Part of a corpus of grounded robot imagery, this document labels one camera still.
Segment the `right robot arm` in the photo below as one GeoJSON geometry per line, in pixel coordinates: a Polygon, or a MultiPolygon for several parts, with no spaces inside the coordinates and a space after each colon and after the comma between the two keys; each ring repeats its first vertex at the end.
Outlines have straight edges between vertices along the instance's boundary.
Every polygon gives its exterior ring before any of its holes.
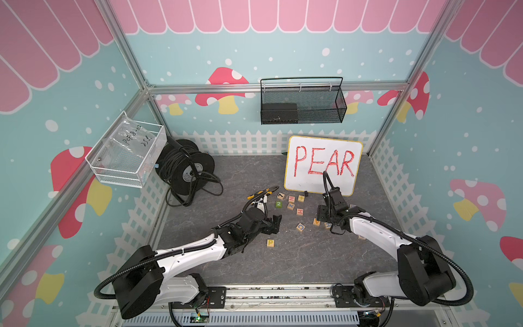
{"type": "Polygon", "coordinates": [[[325,203],[318,208],[318,218],[330,225],[335,235],[352,233],[372,242],[396,260],[392,272],[371,271],[354,280],[352,293],[360,306],[375,298],[400,298],[418,306],[430,302],[459,307],[474,297],[471,278],[465,270],[442,251],[429,235],[416,237],[378,220],[363,208],[350,207],[334,186],[327,172],[322,174],[325,203]]]}

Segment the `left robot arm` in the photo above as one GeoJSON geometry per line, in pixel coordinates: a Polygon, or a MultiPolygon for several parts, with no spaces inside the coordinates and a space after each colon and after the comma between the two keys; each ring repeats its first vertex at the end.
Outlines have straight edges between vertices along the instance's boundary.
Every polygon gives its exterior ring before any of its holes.
{"type": "Polygon", "coordinates": [[[270,217],[267,208],[268,196],[277,190],[271,187],[255,193],[237,216],[213,227],[199,241],[171,249],[138,248],[115,274],[95,287],[94,297],[117,301],[124,320],[163,302],[200,307],[210,290],[199,274],[183,273],[244,252],[260,234],[277,234],[282,217],[270,217]]]}

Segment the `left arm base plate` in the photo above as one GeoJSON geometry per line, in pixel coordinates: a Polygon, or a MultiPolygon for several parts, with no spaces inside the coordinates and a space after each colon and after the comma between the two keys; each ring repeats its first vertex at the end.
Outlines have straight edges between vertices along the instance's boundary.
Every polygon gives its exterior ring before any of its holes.
{"type": "Polygon", "coordinates": [[[224,309],[226,292],[226,287],[208,287],[188,303],[172,302],[171,305],[173,309],[224,309]]]}

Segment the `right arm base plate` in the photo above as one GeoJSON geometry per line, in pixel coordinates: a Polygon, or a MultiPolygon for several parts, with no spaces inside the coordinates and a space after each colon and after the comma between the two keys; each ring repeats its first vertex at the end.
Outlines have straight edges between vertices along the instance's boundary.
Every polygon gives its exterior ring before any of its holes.
{"type": "Polygon", "coordinates": [[[334,284],[331,288],[332,298],[337,308],[388,308],[390,302],[384,297],[371,296],[362,286],[334,284]]]}

